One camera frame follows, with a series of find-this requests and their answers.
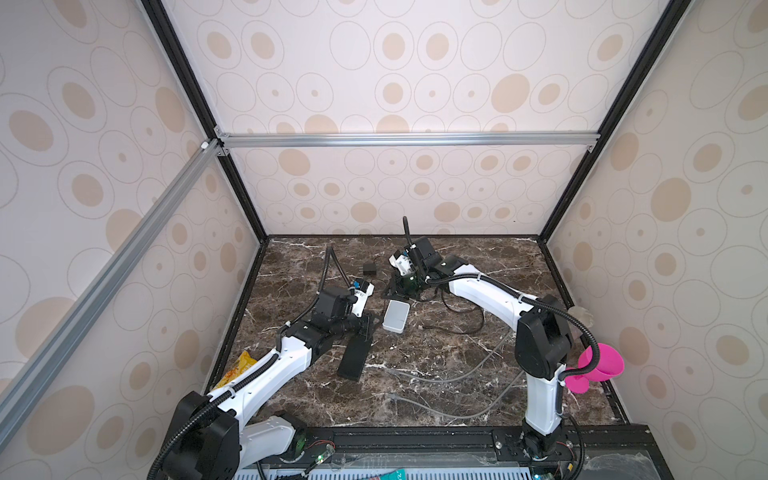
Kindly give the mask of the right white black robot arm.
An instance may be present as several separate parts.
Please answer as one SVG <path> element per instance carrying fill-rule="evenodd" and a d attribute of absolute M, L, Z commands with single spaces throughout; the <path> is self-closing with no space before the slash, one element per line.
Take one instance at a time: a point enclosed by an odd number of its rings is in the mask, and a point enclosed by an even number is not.
<path fill-rule="evenodd" d="M 389 297 L 417 300 L 430 289 L 447 291 L 502 320 L 515 334 L 515 360 L 526 375 L 527 405 L 522 437 L 534 460 L 549 456 L 564 437 L 566 380 L 594 371 L 601 360 L 595 336 L 552 296 L 537 297 L 479 271 L 464 259 L 442 256 L 426 237 L 411 235 L 402 219 L 406 244 L 393 254 Z"/>

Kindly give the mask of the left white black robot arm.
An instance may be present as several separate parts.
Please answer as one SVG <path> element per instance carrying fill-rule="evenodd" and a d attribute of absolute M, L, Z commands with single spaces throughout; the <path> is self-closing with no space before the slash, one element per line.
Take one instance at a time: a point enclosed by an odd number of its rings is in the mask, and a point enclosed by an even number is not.
<path fill-rule="evenodd" d="M 369 354 L 374 317 L 366 312 L 372 283 L 343 275 L 344 286 L 321 283 L 305 311 L 278 331 L 275 346 L 254 365 L 206 395 L 178 403 L 147 473 L 150 479 L 231 479 L 243 467 L 287 452 L 302 425 L 283 415 L 251 418 L 289 380 L 346 339 L 338 375 L 357 381 Z"/>

